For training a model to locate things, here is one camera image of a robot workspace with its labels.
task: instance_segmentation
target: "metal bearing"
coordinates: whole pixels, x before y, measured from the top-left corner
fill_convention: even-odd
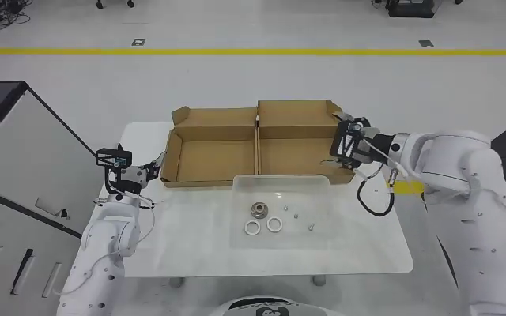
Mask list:
[[[256,231],[249,231],[247,229],[247,226],[249,224],[255,224],[256,225]],[[246,222],[246,224],[244,225],[244,232],[247,233],[248,235],[257,235],[258,233],[260,233],[260,223],[257,221],[257,220],[249,220]]]
[[[274,229],[270,226],[270,222],[272,220],[277,220],[279,222],[279,227]],[[276,217],[276,216],[272,216],[269,220],[267,220],[267,229],[272,231],[272,232],[278,232],[280,231],[281,229],[283,228],[283,222],[281,221],[281,218],[279,217]]]
[[[256,202],[251,207],[251,215],[258,220],[265,218],[268,213],[269,208],[267,207],[267,204],[263,202]]]

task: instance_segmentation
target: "washer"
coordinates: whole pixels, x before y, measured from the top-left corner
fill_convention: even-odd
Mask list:
[[[256,231],[249,231],[247,229],[247,226],[249,224],[255,224],[256,227],[257,227]],[[249,221],[247,221],[246,224],[244,225],[244,232],[247,233],[248,235],[251,235],[251,236],[257,235],[258,233],[260,233],[260,223],[257,220],[249,220]]]
[[[270,222],[272,220],[277,220],[279,222],[279,227],[277,229],[273,229],[271,226],[270,226]],[[283,221],[281,220],[281,218],[279,217],[276,217],[276,216],[272,216],[271,218],[269,218],[269,220],[267,220],[267,229],[272,231],[272,232],[278,232],[280,231],[281,229],[283,228]]]

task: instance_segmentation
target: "clear plastic tray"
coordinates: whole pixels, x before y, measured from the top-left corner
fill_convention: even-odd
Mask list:
[[[329,242],[329,180],[324,176],[237,175],[232,187],[230,246],[257,249],[326,249]],[[267,216],[257,221],[260,233],[248,235],[244,225],[255,218],[251,207],[263,202]],[[267,229],[270,217],[279,217],[283,228]]]

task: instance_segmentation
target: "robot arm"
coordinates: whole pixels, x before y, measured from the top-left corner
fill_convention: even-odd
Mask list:
[[[131,166],[131,152],[121,148],[101,149],[96,159],[98,165],[106,168],[110,195],[106,201],[99,201],[98,217],[83,232],[81,249],[62,293],[58,293],[61,295],[58,316],[111,314],[125,277],[123,258],[133,255],[138,243],[151,232],[139,239],[139,208],[141,200],[146,200],[139,194],[149,180],[157,177],[164,152],[144,166]],[[116,175],[113,182],[108,179],[110,173]],[[153,211],[154,204],[149,203],[148,208]]]
[[[471,314],[506,315],[506,182],[487,137],[462,131],[384,135],[366,119],[348,116],[330,154],[349,169],[379,161],[423,182],[430,226]]]

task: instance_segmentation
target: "cardboard box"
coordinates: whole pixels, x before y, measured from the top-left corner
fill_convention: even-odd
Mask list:
[[[325,175],[348,183],[350,170],[322,165],[338,126],[330,100],[259,101],[259,175]]]
[[[161,181],[166,187],[231,186],[236,175],[256,175],[256,115],[252,107],[173,111]]]

